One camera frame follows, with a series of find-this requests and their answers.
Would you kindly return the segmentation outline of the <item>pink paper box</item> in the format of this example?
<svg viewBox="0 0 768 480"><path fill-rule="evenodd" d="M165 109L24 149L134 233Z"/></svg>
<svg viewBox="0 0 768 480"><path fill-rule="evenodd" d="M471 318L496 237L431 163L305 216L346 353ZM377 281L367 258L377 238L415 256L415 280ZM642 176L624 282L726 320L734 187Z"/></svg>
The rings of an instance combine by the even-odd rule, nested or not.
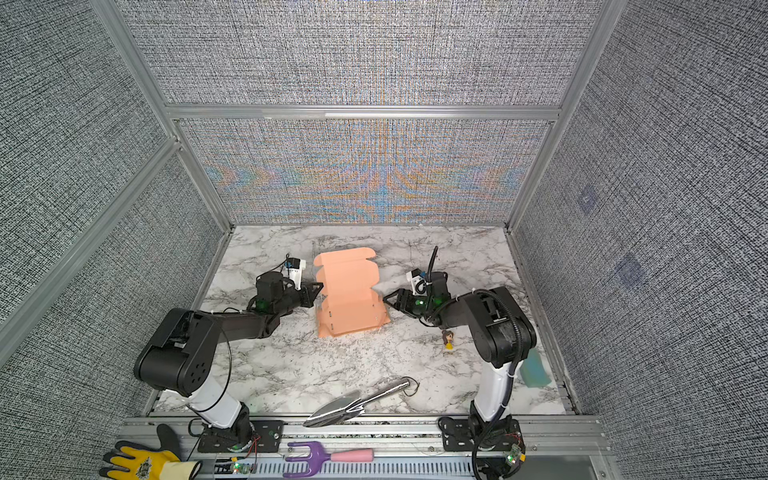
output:
<svg viewBox="0 0 768 480"><path fill-rule="evenodd" d="M323 284L316 308L319 338L339 337L379 329L391 322L382 296L373 287L379 283L376 253L368 247L319 254L314 265Z"/></svg>

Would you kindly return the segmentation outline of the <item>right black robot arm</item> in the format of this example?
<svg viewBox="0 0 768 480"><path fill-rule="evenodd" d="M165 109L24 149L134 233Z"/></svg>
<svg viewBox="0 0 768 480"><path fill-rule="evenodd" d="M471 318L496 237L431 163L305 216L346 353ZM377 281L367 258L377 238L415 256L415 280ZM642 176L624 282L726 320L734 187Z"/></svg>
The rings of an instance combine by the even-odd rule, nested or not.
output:
<svg viewBox="0 0 768 480"><path fill-rule="evenodd" d="M447 274L408 273L410 286L395 294L392 307L436 327L448 340L453 329L466 326L484 361L478 391L465 419L438 421L444 449L449 452L508 450L511 462L525 454L517 420L508 412L514 379L520 364L537 345L532 323L509 290L503 286L475 289L453 297Z"/></svg>

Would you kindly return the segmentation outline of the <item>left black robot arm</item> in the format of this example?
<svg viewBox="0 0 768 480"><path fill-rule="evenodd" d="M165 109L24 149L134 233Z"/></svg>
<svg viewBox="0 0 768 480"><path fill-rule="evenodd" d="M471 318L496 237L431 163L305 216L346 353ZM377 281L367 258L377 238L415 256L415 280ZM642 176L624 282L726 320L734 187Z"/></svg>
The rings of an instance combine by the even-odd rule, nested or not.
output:
<svg viewBox="0 0 768 480"><path fill-rule="evenodd" d="M311 308L324 284L302 280L306 262L286 257L255 280L256 293L243 309L219 312L171 309L133 367L137 380L158 391L178 394L201 420L204 452L242 452L255 446L256 428L245 403L228 387L233 375L231 343L266 339L283 317Z"/></svg>

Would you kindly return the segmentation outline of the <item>small brown yellow figurine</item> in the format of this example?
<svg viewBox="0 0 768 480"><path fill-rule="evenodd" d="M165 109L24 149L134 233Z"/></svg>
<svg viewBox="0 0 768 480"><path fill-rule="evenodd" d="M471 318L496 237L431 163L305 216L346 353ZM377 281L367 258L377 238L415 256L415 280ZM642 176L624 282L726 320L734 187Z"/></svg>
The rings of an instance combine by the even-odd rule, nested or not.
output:
<svg viewBox="0 0 768 480"><path fill-rule="evenodd" d="M448 352L452 352L454 350L454 332L451 330L443 330L441 332L442 335L442 341L444 344L444 348Z"/></svg>

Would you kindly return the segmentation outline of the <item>teal sponge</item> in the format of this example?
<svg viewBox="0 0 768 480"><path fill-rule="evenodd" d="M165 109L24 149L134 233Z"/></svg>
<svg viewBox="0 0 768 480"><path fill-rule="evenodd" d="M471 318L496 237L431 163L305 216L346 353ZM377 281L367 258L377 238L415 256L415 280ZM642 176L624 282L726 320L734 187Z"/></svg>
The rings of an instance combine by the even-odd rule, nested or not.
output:
<svg viewBox="0 0 768 480"><path fill-rule="evenodd" d="M545 388L552 382L540 356L530 355L522 364L521 375L530 388Z"/></svg>

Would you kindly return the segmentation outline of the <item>metal garden trowel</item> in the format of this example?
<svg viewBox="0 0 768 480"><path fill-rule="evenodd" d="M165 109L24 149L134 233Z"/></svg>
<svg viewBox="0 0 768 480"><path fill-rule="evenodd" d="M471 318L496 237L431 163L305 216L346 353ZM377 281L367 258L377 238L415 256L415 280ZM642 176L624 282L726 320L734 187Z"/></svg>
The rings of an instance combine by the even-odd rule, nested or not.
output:
<svg viewBox="0 0 768 480"><path fill-rule="evenodd" d="M414 387L415 391L417 391L419 383L413 377L404 376L368 396L361 397L361 393L358 390L353 391L338 397L312 413L303 422L303 426L306 428L321 428L344 423L362 415L368 404L395 394L404 393L410 387Z"/></svg>

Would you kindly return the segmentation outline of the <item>purple pink hand rake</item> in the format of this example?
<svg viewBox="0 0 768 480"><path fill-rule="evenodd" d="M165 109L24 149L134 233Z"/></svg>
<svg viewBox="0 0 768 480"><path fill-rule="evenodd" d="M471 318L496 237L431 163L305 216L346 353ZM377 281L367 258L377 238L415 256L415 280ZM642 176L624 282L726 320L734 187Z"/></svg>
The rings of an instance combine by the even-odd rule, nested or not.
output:
<svg viewBox="0 0 768 480"><path fill-rule="evenodd" d="M285 479L304 479L311 478L319 474L323 466L328 462L341 463L371 463L374 461L374 450L356 449L341 452L328 452L318 441L289 442L289 448L306 448L308 454L305 456L286 457L287 463L304 463L305 467L299 472L286 472L283 474Z"/></svg>

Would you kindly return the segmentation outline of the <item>yellow black work glove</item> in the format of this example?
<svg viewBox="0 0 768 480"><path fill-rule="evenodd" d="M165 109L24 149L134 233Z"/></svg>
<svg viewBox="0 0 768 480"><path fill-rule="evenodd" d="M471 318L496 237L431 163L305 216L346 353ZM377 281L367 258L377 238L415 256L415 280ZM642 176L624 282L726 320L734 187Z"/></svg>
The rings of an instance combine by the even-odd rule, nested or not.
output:
<svg viewBox="0 0 768 480"><path fill-rule="evenodd" d="M99 469L105 479L190 480L202 469L201 461L183 461L178 435L166 425L159 425L159 448L120 440L103 456L107 463Z"/></svg>

